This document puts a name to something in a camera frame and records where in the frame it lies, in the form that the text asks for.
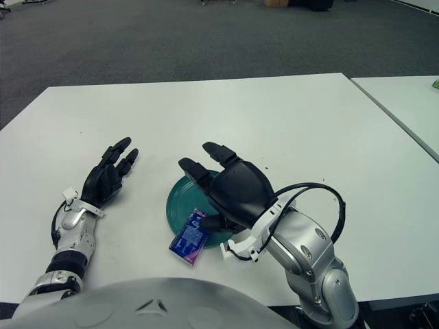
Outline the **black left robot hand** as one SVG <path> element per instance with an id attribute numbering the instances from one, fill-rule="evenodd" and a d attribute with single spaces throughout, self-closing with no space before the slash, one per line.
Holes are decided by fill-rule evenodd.
<path id="1" fill-rule="evenodd" d="M 123 178 L 130 172 L 139 150 L 134 148 L 119 159 L 132 139 L 125 137 L 107 148 L 100 162 L 92 168 L 82 187 L 80 199 L 96 208 L 102 208 L 121 189 Z"/>

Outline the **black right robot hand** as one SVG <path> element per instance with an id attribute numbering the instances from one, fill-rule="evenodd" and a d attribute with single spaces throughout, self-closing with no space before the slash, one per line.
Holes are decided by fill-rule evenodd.
<path id="1" fill-rule="evenodd" d="M 206 142 L 202 147 L 224 168 L 223 171 L 213 176 L 199 162 L 190 158 L 178 161 L 185 175 L 217 211 L 215 215 L 201 219 L 201 228 L 208 232 L 233 234 L 252 228 L 277 201 L 270 181 L 251 162 L 243 160 L 226 146 Z"/>

